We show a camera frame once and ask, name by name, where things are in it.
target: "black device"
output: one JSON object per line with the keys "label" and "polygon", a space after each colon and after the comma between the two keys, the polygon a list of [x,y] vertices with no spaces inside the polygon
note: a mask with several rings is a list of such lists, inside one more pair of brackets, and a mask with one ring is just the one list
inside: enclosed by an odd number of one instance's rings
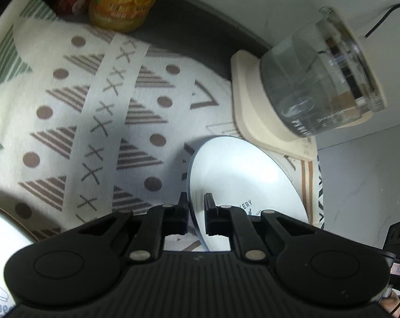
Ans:
{"label": "black device", "polygon": [[6,317],[389,316],[378,301],[400,288],[400,276],[390,276],[400,225],[379,250],[273,210],[257,217],[216,206],[211,194],[205,220],[231,251],[163,251],[165,236],[187,231],[186,193],[146,215],[115,212],[27,246],[5,267],[16,301]]}

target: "black wire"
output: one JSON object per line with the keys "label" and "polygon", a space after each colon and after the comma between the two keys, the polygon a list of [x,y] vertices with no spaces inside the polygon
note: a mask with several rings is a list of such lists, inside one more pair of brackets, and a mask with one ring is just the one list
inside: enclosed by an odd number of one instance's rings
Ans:
{"label": "black wire", "polygon": [[394,12],[397,8],[400,8],[400,3],[396,4],[394,6],[392,6],[387,13],[385,13],[385,15],[382,17],[381,20],[379,20],[376,25],[374,27],[372,27],[370,29],[370,31],[368,33],[365,34],[365,38],[368,38],[378,27],[381,26],[381,24],[385,21],[386,18],[388,18],[388,16]]}
{"label": "black wire", "polygon": [[390,312],[390,315],[393,315],[393,313],[394,313],[395,311],[397,311],[399,307],[400,307],[400,302],[399,302],[398,305],[395,307],[395,309],[392,310],[392,311]]}

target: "clear glass container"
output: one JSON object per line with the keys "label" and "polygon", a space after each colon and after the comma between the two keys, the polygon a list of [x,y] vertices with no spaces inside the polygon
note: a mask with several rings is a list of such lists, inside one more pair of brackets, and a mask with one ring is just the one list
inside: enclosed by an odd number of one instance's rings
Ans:
{"label": "clear glass container", "polygon": [[359,120],[385,106],[359,46],[329,7],[260,60],[260,75],[279,118],[301,137]]}

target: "white plate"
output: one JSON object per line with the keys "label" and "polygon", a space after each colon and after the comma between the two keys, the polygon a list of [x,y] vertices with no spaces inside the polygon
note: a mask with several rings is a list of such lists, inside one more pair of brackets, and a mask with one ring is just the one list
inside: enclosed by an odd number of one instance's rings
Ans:
{"label": "white plate", "polygon": [[204,221],[204,195],[213,194],[217,206],[243,208],[260,216],[273,209],[309,223],[306,210],[290,179],[260,148],[232,136],[203,143],[193,155],[188,171],[191,217],[206,250],[230,250],[228,238],[210,237]]}
{"label": "white plate", "polygon": [[4,282],[4,266],[15,252],[32,243],[29,236],[20,231],[17,223],[8,219],[7,215],[0,211],[0,317],[15,305]]}

